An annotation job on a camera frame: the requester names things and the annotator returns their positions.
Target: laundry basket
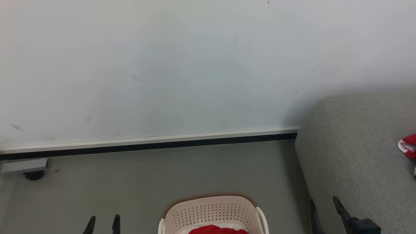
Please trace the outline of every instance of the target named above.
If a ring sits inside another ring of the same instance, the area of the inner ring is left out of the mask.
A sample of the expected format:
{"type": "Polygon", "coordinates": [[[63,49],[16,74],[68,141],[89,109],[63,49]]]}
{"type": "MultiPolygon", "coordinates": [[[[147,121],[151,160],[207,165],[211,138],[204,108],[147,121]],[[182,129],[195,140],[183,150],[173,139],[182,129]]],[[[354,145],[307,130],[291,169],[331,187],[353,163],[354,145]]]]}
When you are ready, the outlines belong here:
{"type": "Polygon", "coordinates": [[[249,234],[269,234],[266,217],[257,203],[239,193],[205,194],[169,205],[158,234],[188,234],[206,225],[243,229],[249,234]]]}

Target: gray sofa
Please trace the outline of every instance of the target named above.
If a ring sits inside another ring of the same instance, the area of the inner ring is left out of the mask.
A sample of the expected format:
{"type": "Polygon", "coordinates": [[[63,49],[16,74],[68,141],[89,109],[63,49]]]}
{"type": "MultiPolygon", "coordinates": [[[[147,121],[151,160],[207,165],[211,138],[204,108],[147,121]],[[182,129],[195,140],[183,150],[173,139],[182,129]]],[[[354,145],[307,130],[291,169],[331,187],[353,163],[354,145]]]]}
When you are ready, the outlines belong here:
{"type": "Polygon", "coordinates": [[[325,233],[345,233],[333,196],[384,234],[416,233],[416,160],[397,147],[416,133],[415,107],[415,90],[333,97],[301,125],[296,151],[325,233]]]}

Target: white wall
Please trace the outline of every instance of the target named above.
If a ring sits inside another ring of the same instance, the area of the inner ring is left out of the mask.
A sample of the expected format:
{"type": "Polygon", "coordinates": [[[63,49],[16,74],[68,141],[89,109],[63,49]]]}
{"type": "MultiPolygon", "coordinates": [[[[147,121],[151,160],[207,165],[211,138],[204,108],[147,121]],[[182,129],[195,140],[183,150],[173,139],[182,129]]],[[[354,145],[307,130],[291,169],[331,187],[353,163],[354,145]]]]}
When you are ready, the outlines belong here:
{"type": "Polygon", "coordinates": [[[415,22],[412,0],[0,0],[0,141],[297,126],[416,83],[415,22]]]}

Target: basket handle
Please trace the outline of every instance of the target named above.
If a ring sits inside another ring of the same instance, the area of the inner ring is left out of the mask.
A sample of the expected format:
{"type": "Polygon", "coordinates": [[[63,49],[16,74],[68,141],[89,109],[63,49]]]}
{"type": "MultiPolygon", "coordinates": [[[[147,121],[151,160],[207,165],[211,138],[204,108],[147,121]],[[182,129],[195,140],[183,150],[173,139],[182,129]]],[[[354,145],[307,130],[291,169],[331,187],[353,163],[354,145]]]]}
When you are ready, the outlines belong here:
{"type": "Polygon", "coordinates": [[[158,234],[164,234],[164,228],[163,228],[163,221],[164,221],[164,219],[162,219],[160,222],[159,222],[159,229],[158,229],[158,231],[157,231],[157,233],[158,234]]]}
{"type": "Polygon", "coordinates": [[[261,234],[269,234],[269,226],[267,225],[266,216],[264,216],[263,211],[259,207],[256,207],[256,210],[257,218],[261,228],[261,234]]]}

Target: black baseboard strip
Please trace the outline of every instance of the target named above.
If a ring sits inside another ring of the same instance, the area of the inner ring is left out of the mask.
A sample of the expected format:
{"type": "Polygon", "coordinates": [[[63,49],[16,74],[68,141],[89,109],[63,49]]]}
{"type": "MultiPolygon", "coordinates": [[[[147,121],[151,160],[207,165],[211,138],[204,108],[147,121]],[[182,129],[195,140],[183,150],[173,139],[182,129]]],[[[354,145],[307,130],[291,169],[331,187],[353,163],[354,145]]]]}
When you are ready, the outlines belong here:
{"type": "Polygon", "coordinates": [[[295,139],[296,135],[297,133],[286,133],[286,134],[276,134],[276,135],[252,136],[252,137],[232,137],[232,138],[206,139],[206,140],[194,140],[194,141],[183,141],[183,142],[164,142],[164,143],[152,143],[152,144],[134,144],[134,145],[123,145],[123,146],[97,147],[97,148],[86,148],[86,149],[64,149],[64,150],[52,150],[52,151],[41,151],[41,152],[0,154],[0,161],[57,157],[57,156],[67,156],[67,155],[80,155],[80,154],[100,154],[100,153],[109,153],[109,152],[145,150],[145,149],[165,149],[165,148],[177,148],[177,147],[213,145],[213,144],[236,144],[236,143],[247,143],[247,142],[288,140],[288,139],[295,139]]]}

